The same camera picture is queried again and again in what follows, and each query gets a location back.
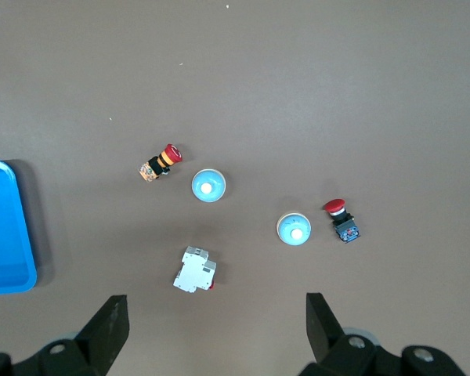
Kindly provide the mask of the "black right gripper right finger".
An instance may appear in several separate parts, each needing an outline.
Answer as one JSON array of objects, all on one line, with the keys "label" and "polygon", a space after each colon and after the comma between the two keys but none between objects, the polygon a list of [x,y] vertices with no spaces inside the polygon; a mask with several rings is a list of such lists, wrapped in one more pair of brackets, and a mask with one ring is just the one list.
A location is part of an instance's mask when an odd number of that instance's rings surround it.
[{"label": "black right gripper right finger", "polygon": [[319,363],[344,331],[321,293],[307,293],[305,303],[306,334],[315,361]]}]

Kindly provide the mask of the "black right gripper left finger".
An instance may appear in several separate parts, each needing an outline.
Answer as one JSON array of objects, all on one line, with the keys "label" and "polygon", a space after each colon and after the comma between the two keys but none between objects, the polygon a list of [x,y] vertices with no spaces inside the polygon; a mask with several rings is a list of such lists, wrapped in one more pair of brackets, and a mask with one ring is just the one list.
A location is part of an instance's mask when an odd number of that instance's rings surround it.
[{"label": "black right gripper left finger", "polygon": [[77,335],[87,364],[107,375],[129,336],[126,295],[112,295]]}]

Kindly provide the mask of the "blue service bell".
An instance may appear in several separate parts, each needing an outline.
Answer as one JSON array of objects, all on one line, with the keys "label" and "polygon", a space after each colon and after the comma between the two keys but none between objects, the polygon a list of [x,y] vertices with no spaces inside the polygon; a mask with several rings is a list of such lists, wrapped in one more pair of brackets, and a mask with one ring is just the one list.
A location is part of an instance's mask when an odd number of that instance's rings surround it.
[{"label": "blue service bell", "polygon": [[214,203],[224,196],[226,192],[226,179],[217,169],[202,169],[194,175],[191,188],[193,195],[199,201]]},{"label": "blue service bell", "polygon": [[276,232],[283,243],[290,246],[300,246],[310,238],[312,226],[303,214],[292,212],[282,215],[278,219]]}]

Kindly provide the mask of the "blue plastic tray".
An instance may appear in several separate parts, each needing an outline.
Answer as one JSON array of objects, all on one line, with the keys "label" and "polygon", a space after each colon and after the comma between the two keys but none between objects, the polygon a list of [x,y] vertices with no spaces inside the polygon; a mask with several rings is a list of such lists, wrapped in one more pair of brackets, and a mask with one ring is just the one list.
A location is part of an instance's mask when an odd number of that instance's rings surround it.
[{"label": "blue plastic tray", "polygon": [[0,295],[29,291],[37,276],[16,175],[0,161]]}]

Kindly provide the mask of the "white circuit breaker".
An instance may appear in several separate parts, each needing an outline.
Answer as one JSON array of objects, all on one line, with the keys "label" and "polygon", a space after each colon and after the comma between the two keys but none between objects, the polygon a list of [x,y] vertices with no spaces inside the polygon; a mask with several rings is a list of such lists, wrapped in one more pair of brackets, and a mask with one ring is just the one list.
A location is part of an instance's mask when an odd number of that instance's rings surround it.
[{"label": "white circuit breaker", "polygon": [[217,263],[209,258],[208,251],[188,246],[182,263],[182,268],[174,279],[174,287],[188,293],[194,293],[197,289],[206,291],[214,288]]}]

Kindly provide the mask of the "red mushroom push button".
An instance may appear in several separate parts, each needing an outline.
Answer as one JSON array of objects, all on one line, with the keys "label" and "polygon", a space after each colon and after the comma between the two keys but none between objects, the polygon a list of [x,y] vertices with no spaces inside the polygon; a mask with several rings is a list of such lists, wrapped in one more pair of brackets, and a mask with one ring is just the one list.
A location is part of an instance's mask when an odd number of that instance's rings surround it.
[{"label": "red mushroom push button", "polygon": [[334,230],[343,243],[350,243],[360,237],[359,227],[354,217],[346,210],[344,199],[335,198],[328,201],[324,210],[331,217]]}]

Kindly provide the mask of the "red yellow emergency stop button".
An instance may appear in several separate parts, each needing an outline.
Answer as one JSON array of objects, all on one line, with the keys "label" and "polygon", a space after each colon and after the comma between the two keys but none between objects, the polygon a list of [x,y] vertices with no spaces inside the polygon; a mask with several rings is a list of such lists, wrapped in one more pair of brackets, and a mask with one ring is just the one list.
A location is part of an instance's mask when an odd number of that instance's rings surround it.
[{"label": "red yellow emergency stop button", "polygon": [[146,182],[153,182],[170,172],[171,166],[183,161],[178,147],[169,143],[158,155],[153,156],[138,169]]}]

